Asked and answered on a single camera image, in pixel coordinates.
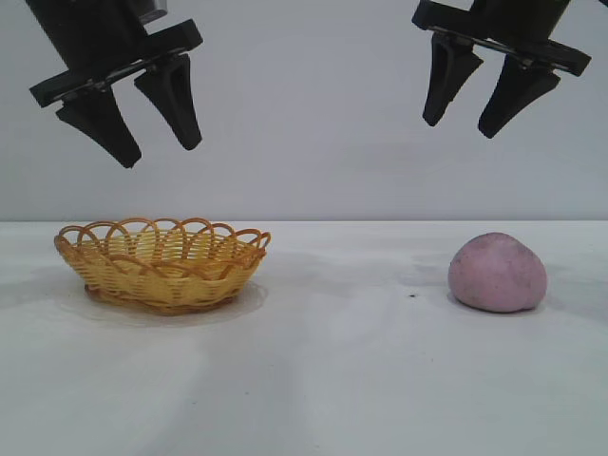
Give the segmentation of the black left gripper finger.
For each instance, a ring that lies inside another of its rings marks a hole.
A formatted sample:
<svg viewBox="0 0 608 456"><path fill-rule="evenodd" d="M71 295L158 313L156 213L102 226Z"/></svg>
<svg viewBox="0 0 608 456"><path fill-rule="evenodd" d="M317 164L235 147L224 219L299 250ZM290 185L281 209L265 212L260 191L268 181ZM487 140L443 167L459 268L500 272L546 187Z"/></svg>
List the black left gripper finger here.
<svg viewBox="0 0 608 456"><path fill-rule="evenodd" d="M56 116L87 135L124 168L132 168L142 157L111 88L81 91L74 98L63 99Z"/></svg>
<svg viewBox="0 0 608 456"><path fill-rule="evenodd" d="M180 145L195 149L202 136L191 90L191 61L187 54L158 61L134 80L135 87L157 108Z"/></svg>

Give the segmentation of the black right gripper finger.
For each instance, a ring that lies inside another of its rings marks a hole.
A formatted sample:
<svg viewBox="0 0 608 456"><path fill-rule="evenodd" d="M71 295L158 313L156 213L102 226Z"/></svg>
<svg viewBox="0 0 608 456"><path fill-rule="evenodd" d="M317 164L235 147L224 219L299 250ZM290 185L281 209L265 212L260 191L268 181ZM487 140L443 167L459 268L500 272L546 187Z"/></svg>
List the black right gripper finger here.
<svg viewBox="0 0 608 456"><path fill-rule="evenodd" d="M454 35L433 35L431 69L423 119L435 126L471 74L483 63L473 44Z"/></svg>
<svg viewBox="0 0 608 456"><path fill-rule="evenodd" d="M494 138L517 114L554 90L561 78L548 66L524 66L507 55L494 91L478 121L479 131Z"/></svg>

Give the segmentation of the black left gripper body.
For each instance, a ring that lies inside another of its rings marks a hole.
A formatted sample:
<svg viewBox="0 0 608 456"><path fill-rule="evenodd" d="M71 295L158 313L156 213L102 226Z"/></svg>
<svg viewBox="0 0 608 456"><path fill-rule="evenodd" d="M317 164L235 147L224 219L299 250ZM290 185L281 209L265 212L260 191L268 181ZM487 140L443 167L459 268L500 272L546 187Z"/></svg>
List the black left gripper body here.
<svg viewBox="0 0 608 456"><path fill-rule="evenodd" d="M34 85L30 93L46 107L68 93L122 79L139 61L154 62L202 44L188 19L148 33L145 25L165 16L165 1L28 1L27 5L67 70Z"/></svg>

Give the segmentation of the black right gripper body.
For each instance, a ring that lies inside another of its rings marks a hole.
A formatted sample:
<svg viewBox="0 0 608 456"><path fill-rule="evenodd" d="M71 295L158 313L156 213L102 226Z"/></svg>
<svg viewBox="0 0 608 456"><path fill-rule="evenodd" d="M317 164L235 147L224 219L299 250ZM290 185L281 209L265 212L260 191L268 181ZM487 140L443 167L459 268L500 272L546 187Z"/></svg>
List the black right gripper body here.
<svg viewBox="0 0 608 456"><path fill-rule="evenodd" d="M580 76L591 57L550 39L568 5L567 1L475 1L465 10L421 1L412 23L493 48L527 67L550 67Z"/></svg>

